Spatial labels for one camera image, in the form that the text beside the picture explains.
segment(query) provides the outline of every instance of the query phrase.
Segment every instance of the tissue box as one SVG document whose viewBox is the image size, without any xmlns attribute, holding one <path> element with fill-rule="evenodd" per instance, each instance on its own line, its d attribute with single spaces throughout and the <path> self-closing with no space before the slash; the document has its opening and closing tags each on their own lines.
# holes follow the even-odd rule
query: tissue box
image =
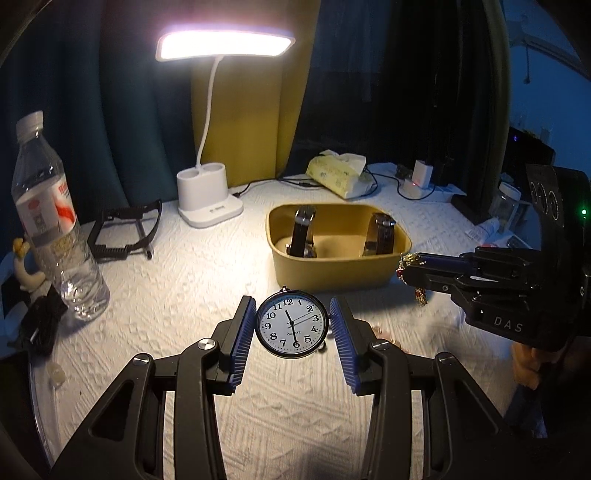
<svg viewBox="0 0 591 480">
<path fill-rule="evenodd" d="M 363 173 L 364 167 L 365 157 L 361 155 L 326 150 L 310 160 L 306 174 L 348 200 L 367 193 L 374 183 L 370 175 Z"/>
</svg>

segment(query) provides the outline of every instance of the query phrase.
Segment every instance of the glass jar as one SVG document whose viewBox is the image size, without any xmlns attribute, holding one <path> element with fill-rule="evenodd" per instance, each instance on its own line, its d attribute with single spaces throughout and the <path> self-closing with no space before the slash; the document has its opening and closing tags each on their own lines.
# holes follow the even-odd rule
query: glass jar
<svg viewBox="0 0 591 480">
<path fill-rule="evenodd" d="M 504 233 L 515 217 L 521 192 L 508 183 L 501 182 L 492 199 L 488 213 L 499 220 L 499 233 Z"/>
</svg>

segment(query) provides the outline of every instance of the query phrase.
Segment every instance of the lamp head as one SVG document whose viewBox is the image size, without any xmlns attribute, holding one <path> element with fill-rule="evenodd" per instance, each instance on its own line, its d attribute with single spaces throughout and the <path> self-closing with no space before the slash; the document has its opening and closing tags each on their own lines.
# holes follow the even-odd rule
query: lamp head
<svg viewBox="0 0 591 480">
<path fill-rule="evenodd" d="M 170 61 L 205 56 L 278 57 L 295 42 L 288 32 L 236 25 L 187 24 L 164 31 L 156 60 Z"/>
</svg>

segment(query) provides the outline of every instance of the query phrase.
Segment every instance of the person's hand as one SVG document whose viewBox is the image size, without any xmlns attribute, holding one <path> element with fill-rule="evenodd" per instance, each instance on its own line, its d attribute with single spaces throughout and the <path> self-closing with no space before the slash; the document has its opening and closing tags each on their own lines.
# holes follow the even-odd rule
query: person's hand
<svg viewBox="0 0 591 480">
<path fill-rule="evenodd" d="M 515 381 L 532 390 L 538 388 L 540 384 L 540 374 L 538 372 L 542 364 L 557 362 L 560 357 L 560 352 L 546 352 L 521 343 L 513 343 L 511 353 Z"/>
</svg>

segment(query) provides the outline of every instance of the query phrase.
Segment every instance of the wall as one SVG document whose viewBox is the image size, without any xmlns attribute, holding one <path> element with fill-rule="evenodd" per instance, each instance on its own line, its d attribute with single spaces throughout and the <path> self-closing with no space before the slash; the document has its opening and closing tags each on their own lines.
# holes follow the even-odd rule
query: wall
<svg viewBox="0 0 591 480">
<path fill-rule="evenodd" d="M 534 0 L 505 0 L 504 6 L 508 21 L 525 20 L 527 34 L 576 55 L 552 17 Z M 530 49 L 531 83 L 526 85 L 525 47 L 511 48 L 511 69 L 512 123 L 524 113 L 527 130 L 539 135 L 542 127 L 550 127 L 556 165 L 582 170 L 591 177 L 591 82 Z"/>
</svg>

